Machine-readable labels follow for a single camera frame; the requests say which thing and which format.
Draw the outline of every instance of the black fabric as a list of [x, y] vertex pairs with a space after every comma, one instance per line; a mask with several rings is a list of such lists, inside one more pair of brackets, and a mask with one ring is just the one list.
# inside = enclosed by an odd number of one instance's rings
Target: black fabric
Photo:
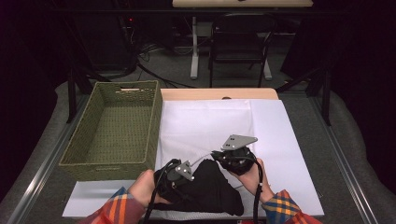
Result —
[[193, 181], [177, 187], [184, 199], [173, 204], [158, 203], [154, 209], [243, 215], [241, 195], [228, 183], [215, 161], [202, 161], [193, 176]]
[[183, 198], [183, 193], [177, 189], [178, 186], [188, 183], [190, 180], [180, 175], [176, 168], [181, 164], [181, 160], [172, 159], [170, 165], [165, 165], [161, 170], [154, 174], [154, 181], [157, 186], [157, 192], [168, 202], [177, 203]]

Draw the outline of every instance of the wicker basket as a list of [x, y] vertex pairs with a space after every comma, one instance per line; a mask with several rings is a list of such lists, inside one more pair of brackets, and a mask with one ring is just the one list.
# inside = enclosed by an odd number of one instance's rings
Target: wicker basket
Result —
[[60, 167], [78, 181], [136, 179], [154, 169], [162, 109], [158, 81], [97, 82]]

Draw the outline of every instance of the black curtain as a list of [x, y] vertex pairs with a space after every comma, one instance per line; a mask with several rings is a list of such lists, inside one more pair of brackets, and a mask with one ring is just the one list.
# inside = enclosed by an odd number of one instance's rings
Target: black curtain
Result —
[[30, 158], [56, 105], [68, 66], [35, 1], [0, 3], [0, 200]]
[[305, 74], [333, 52], [334, 35], [347, 38], [334, 54], [332, 90], [357, 121], [379, 180], [396, 193], [396, 7], [390, 0], [317, 0], [314, 7], [348, 10], [353, 17], [304, 20], [282, 71], [291, 77]]

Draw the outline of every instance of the cable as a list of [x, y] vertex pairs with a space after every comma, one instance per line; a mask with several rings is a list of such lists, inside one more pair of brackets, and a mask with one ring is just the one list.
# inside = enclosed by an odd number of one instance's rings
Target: cable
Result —
[[191, 31], [191, 33], [192, 33], [192, 29], [191, 29], [191, 27], [190, 27], [189, 23], [187, 22], [187, 19], [186, 19], [186, 17], [183, 17], [183, 19], [184, 19], [184, 21], [186, 22], [187, 26], [189, 27], [189, 29], [190, 29], [190, 31]]
[[210, 156], [210, 153], [209, 153], [209, 154], [206, 154], [206, 155], [204, 155], [204, 156], [202, 156], [202, 157], [200, 157], [200, 158], [198, 158], [198, 160], [196, 160], [195, 162], [193, 162], [191, 166], [194, 166], [195, 163], [197, 163], [198, 161], [201, 161], [203, 158], [205, 158], [205, 157], [207, 157], [207, 156]]
[[134, 29], [132, 30], [131, 38], [129, 39], [129, 41], [131, 42], [131, 45], [134, 44], [134, 41], [132, 40], [132, 37], [134, 37]]
[[140, 53], [139, 54], [139, 58], [141, 58], [143, 61], [145, 61], [146, 63], [148, 63], [149, 62], [149, 53]]
[[204, 41], [202, 41], [201, 43], [199, 43], [197, 46], [203, 45], [206, 41], [208, 41], [208, 40], [210, 40], [210, 39], [211, 39], [210, 37], [206, 38]]
[[150, 199], [150, 202], [149, 202], [149, 204], [148, 204], [148, 209], [147, 209], [147, 211], [146, 211], [146, 214], [145, 214], [145, 218], [144, 218], [144, 220], [143, 220], [143, 223], [146, 223], [147, 221], [149, 221], [149, 216], [151, 215], [152, 209], [154, 208], [154, 200], [155, 200], [155, 196], [157, 195], [158, 185], [159, 185], [159, 183], [160, 183], [160, 180], [161, 180], [161, 178], [163, 177], [163, 173], [165, 173], [166, 168], [167, 168], [168, 166], [172, 165], [173, 162], [174, 162], [174, 160], [171, 160], [171, 161], [169, 161], [168, 163], [166, 163], [166, 165], [163, 167], [163, 170], [162, 170], [161, 173], [160, 173], [160, 177], [158, 177], [157, 183], [155, 183], [155, 188], [154, 188], [154, 190], [152, 191], [151, 199]]
[[136, 81], [140, 80], [140, 78], [142, 77], [142, 73], [143, 73], [143, 69], [142, 69], [142, 70], [140, 70], [139, 77], [137, 78], [137, 80], [136, 80]]
[[177, 50], [173, 50], [173, 52], [174, 53], [176, 53], [176, 54], [179, 54], [179, 55], [186, 55], [186, 54], [190, 54], [191, 52], [192, 52], [192, 47], [187, 47], [187, 48], [189, 48], [189, 51], [186, 51], [186, 52], [180, 52], [180, 51], [177, 51]]
[[152, 52], [154, 50], [160, 49], [156, 44], [148, 44], [147, 46], [143, 47], [141, 50], [144, 53]]
[[165, 85], [166, 85], [166, 84], [169, 84], [169, 85], [172, 85], [174, 88], [177, 88], [177, 86], [175, 85], [175, 84], [177, 84], [177, 85], [185, 86], [185, 87], [188, 87], [188, 88], [196, 88], [196, 87], [193, 87], [193, 86], [189, 86], [189, 85], [186, 85], [186, 84], [178, 83], [178, 82], [175, 82], [175, 81], [172, 81], [172, 80], [169, 80], [169, 79], [160, 77], [160, 76], [156, 75], [155, 73], [149, 71], [149, 70], [148, 70], [145, 66], [143, 66], [143, 64], [141, 64], [141, 63], [137, 63], [137, 66], [140, 67], [143, 71], [145, 71], [145, 72], [148, 73], [149, 75], [152, 75], [152, 76], [154, 76], [154, 77], [156, 77], [156, 78], [162, 80], [162, 81], [165, 83]]
[[254, 221], [255, 224], [258, 224], [259, 223], [259, 200], [260, 200], [260, 194], [262, 193], [262, 180], [263, 180], [262, 166], [260, 165], [259, 162], [257, 162], [257, 159], [256, 159], [255, 156], [254, 156], [254, 159], [251, 159], [249, 157], [232, 157], [232, 158], [228, 158], [228, 160], [232, 160], [232, 161], [239, 161], [239, 160], [254, 161], [254, 163], [256, 163], [256, 165], [257, 165], [257, 168], [259, 169], [259, 185], [257, 186], [256, 194], [254, 195], [254, 204], [253, 204], [253, 221]]

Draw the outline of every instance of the person's right hand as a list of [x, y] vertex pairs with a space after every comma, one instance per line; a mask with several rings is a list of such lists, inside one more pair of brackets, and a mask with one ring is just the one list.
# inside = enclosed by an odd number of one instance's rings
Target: person's right hand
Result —
[[[270, 199], [274, 197], [274, 193], [272, 192], [270, 185], [268, 184], [267, 175], [265, 174], [264, 164], [262, 159], [257, 158], [257, 162], [262, 167], [262, 194], [260, 196], [260, 201], [262, 203], [268, 202]], [[235, 176], [241, 183], [245, 186], [247, 191], [251, 194], [255, 195], [257, 186], [259, 185], [259, 169], [256, 163], [250, 168], [249, 171], [244, 173], [243, 175], [236, 175], [230, 172], [231, 175]]]
[[[151, 194], [154, 191], [154, 171], [147, 170], [140, 174], [136, 181], [128, 188], [130, 194], [144, 207], [148, 207], [151, 201]], [[169, 203], [157, 193], [154, 203]]]

